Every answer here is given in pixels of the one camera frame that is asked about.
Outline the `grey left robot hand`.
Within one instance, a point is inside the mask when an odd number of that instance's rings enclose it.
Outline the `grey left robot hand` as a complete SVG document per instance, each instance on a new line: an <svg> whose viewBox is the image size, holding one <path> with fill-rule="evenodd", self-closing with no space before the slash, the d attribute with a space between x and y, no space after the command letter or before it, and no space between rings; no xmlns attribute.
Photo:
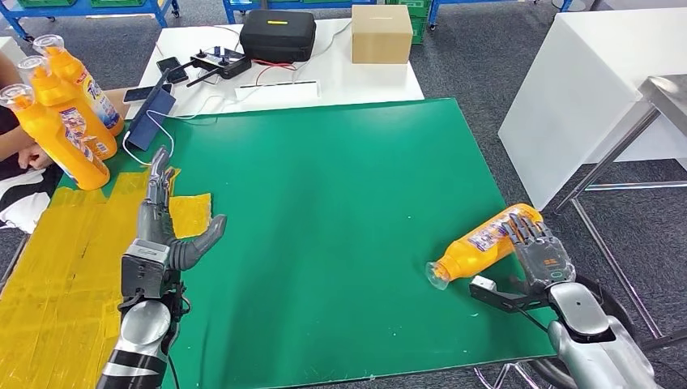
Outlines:
<svg viewBox="0 0 687 389"><path fill-rule="evenodd" d="M224 235L228 217L213 217L208 228L199 236L187 240L176 237L169 212L170 153L165 146L155 152L147 180L147 193L139 206L137 238L169 248L169 267L187 271L194 267Z"/></svg>

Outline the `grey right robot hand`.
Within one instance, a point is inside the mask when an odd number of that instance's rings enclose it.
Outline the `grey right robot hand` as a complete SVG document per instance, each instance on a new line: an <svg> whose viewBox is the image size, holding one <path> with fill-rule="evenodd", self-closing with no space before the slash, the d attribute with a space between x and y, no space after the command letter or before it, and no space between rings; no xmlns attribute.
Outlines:
<svg viewBox="0 0 687 389"><path fill-rule="evenodd" d="M511 277L512 284L526 295L540 295L556 283L575 280L575 270L561 240L543 221L509 214L501 226L506 231L525 280Z"/></svg>

